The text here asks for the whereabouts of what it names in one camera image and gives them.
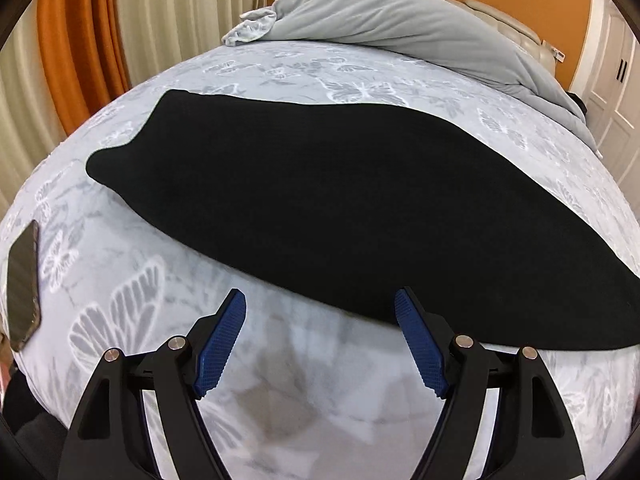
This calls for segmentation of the black pants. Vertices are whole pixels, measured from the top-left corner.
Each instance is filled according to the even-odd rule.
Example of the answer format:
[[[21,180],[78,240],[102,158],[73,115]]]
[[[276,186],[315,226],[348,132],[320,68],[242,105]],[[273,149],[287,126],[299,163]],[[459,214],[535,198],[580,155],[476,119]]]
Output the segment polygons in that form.
[[[236,270],[384,323],[409,287],[488,344],[638,344],[639,281],[570,208],[442,118],[166,92],[87,174]]]

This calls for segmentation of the dark smartphone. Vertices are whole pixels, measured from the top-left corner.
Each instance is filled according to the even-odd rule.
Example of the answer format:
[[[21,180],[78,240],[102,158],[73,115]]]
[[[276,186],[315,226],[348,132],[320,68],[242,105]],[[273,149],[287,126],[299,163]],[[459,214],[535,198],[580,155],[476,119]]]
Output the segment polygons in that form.
[[[32,220],[14,240],[6,274],[6,312],[11,349],[22,351],[41,322],[39,301],[39,223]]]

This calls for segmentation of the butterfly print bed sheet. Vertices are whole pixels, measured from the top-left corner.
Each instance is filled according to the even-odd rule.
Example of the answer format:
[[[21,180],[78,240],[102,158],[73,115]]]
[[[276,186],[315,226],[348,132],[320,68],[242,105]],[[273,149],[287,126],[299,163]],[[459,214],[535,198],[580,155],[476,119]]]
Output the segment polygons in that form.
[[[38,402],[68,424],[109,348],[150,351],[232,288],[247,318],[201,402],[237,479],[407,479],[442,404],[396,328],[356,318],[213,262],[136,216],[86,175],[169,89],[296,103],[405,105],[446,118],[514,162],[589,223],[631,269],[639,226],[590,149],[524,103],[451,70],[364,47],[261,41],[219,47],[137,84],[26,180],[1,223],[9,249],[40,226],[41,324],[17,357]]]

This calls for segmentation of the white wardrobe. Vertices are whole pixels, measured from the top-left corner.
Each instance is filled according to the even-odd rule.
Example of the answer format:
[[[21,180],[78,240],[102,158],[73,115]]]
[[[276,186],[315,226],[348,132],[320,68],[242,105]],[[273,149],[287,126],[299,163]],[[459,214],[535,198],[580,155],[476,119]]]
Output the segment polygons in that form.
[[[621,190],[639,187],[639,40],[613,0],[591,0],[570,90],[587,105],[602,162]]]

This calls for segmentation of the orange curtain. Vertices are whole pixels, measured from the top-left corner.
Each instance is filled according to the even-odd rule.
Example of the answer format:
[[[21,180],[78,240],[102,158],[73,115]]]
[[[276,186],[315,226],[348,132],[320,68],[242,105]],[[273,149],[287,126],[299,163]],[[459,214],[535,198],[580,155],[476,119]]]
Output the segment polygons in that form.
[[[37,34],[66,134],[131,88],[116,0],[38,0]]]

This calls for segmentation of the cream curtain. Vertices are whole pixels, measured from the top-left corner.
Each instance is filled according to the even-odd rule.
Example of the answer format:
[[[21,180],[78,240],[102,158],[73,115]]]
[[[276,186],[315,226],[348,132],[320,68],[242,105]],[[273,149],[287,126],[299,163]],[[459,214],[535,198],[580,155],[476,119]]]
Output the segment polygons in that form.
[[[3,209],[9,208],[32,170],[70,136],[58,119],[44,76],[37,1],[21,0],[24,8],[13,27],[1,32]],[[240,15],[263,1],[116,0],[130,89],[218,46]]]

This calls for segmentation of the grey duvet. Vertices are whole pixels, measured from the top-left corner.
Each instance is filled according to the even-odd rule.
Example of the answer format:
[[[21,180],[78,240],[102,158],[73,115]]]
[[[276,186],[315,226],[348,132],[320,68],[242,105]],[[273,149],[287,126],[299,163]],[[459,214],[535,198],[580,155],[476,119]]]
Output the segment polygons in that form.
[[[276,0],[222,38],[325,41],[387,50],[448,68],[512,96],[597,147],[585,114],[524,48],[446,0]]]

